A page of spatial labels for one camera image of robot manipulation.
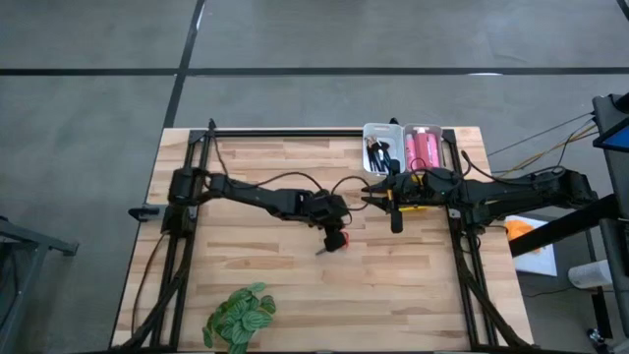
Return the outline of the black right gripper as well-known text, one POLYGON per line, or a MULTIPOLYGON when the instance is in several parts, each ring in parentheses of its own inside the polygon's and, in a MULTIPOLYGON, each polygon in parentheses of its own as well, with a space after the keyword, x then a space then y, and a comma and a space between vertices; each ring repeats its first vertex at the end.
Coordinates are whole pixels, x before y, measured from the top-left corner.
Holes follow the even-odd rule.
POLYGON ((455 171, 444 168, 420 168, 402 172, 399 161, 392 159, 389 162, 387 181, 361 189, 362 192, 370 194, 387 192, 387 197, 361 197, 361 200, 374 207, 387 207, 391 231, 401 233, 402 206, 444 206, 461 184, 462 175, 455 171))

